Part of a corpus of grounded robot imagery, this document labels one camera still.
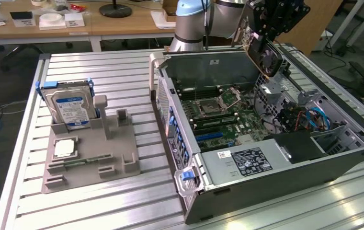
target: motherboard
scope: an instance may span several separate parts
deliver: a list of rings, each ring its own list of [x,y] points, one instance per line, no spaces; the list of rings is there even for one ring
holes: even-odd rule
[[[262,141],[274,131],[235,87],[183,92],[180,98],[202,152]]]

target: extrusion profile table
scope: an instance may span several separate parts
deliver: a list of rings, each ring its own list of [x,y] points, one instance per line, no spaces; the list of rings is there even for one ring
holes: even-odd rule
[[[36,81],[91,77],[108,97],[108,114],[127,108],[136,133],[142,174],[42,194],[52,118],[32,85],[0,199],[0,229],[250,230],[364,227],[364,162],[338,180],[262,204],[186,225],[150,100],[148,55],[156,50],[56,54],[39,61]],[[303,54],[294,54],[364,117],[364,106]],[[291,68],[304,89],[315,88]]]

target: black lamp base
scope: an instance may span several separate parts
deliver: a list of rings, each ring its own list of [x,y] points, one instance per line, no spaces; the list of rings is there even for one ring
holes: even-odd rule
[[[124,18],[132,14],[132,9],[128,6],[118,4],[118,8],[114,8],[114,4],[108,4],[100,7],[100,13],[110,18]]]

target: desk leg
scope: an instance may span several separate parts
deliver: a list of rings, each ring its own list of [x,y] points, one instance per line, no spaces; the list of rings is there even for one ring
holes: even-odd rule
[[[91,36],[91,47],[94,52],[102,52],[102,36]]]
[[[356,39],[359,38],[359,36],[362,35],[364,31],[364,21],[363,24],[360,25],[359,29],[356,30],[356,32],[354,33],[354,36],[351,37],[351,39],[348,40],[347,46],[352,46],[352,44],[355,43]]]
[[[332,37],[332,39],[330,41],[331,46],[335,45],[338,39],[340,38],[340,36],[342,36],[342,34],[343,34],[348,24],[350,24],[356,12],[359,11],[360,7],[363,6],[363,3],[364,3],[364,0],[358,0],[358,2],[355,4],[347,18],[346,18],[346,20],[343,21],[343,24],[340,25],[340,28],[336,30],[336,33],[335,33],[335,35],[334,35],[334,37]]]

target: hard drive label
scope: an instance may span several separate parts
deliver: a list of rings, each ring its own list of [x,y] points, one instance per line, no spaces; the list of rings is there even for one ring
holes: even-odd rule
[[[234,152],[232,158],[243,176],[250,176],[274,169],[260,148]]]
[[[80,126],[88,123],[87,109],[82,107],[83,97],[59,98],[56,100],[64,123],[70,126]]]

